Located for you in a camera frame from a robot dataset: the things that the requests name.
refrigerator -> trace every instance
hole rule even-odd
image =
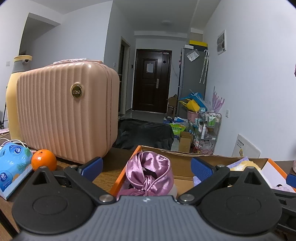
[[[205,88],[207,80],[205,80],[205,82],[203,82],[203,80],[206,68],[204,69],[201,82],[200,77],[202,74],[202,68],[206,53],[198,51],[199,57],[191,62],[187,57],[187,54],[191,51],[192,49],[182,48],[180,77],[178,84],[178,100],[188,96],[191,93],[190,90],[192,90],[193,92],[201,93],[203,99],[205,99]],[[181,103],[178,103],[177,106],[177,116],[187,119],[187,110]]]

pink suitcase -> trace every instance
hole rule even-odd
[[[117,138],[119,77],[101,61],[66,60],[22,74],[17,111],[23,141],[84,164]]]

orange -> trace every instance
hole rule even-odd
[[[51,151],[42,149],[34,153],[31,165],[34,171],[40,166],[47,166],[49,170],[54,171],[57,168],[57,159]]]

black cloth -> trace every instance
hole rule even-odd
[[[118,121],[118,135],[113,147],[135,150],[138,145],[170,150],[174,141],[168,124],[122,118]]]

purple satin bow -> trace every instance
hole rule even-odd
[[[157,178],[144,175],[143,168],[155,172]],[[122,190],[121,195],[167,195],[174,185],[170,160],[152,151],[138,152],[126,164],[126,178],[134,188]]]

